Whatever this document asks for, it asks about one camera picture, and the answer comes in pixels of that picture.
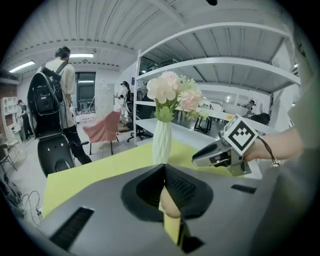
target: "black backpack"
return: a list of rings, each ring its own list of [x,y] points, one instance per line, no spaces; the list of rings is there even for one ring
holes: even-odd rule
[[[60,104],[63,103],[61,88],[61,72],[68,65],[64,61],[54,72],[41,66],[41,71],[36,73],[30,83],[27,106],[30,113],[30,125],[36,138],[47,137],[62,131]]]
[[[270,115],[267,113],[254,114],[250,119],[267,126],[270,122]]]

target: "office chair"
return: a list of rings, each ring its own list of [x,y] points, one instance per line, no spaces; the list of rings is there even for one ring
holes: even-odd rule
[[[151,117],[151,114],[152,112],[155,111],[155,107],[154,106],[147,106],[147,105],[137,105],[137,116],[140,118],[140,119],[149,119]],[[134,122],[132,120],[131,123],[127,123],[127,126],[128,128],[131,128],[133,129],[134,127]],[[131,139],[133,139],[135,136],[134,136],[134,132],[131,132],[131,137],[128,138],[126,140],[126,142],[129,142]],[[147,137],[147,138],[151,138],[153,137],[152,135],[149,135],[149,134],[146,134],[146,132],[144,131],[144,129],[137,125],[136,126],[136,134],[135,134],[137,137],[140,138],[140,140],[143,140],[142,137]]]

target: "pink flower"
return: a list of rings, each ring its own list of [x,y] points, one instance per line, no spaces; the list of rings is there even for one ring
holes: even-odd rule
[[[161,77],[167,80],[168,84],[171,86],[172,89],[178,90],[180,86],[180,79],[175,72],[172,72],[172,71],[163,72]]]
[[[201,97],[202,94],[198,88],[185,90],[178,96],[179,105],[184,111],[194,110],[198,106]]]
[[[148,89],[148,98],[151,100],[157,99],[161,104],[166,103],[167,99],[172,101],[176,97],[176,92],[172,86],[169,85],[167,79],[161,76],[151,79],[146,88]]]

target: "white cabinet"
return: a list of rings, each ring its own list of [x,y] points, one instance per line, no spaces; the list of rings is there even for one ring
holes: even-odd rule
[[[3,97],[1,102],[1,118],[6,137],[14,138],[16,133],[21,130],[17,123],[18,118],[18,99],[17,97]]]

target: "green leaf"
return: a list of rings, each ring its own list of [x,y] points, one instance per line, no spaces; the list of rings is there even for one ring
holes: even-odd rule
[[[159,121],[162,122],[171,122],[174,119],[173,113],[167,106],[164,106],[160,110],[157,109],[154,115]]]

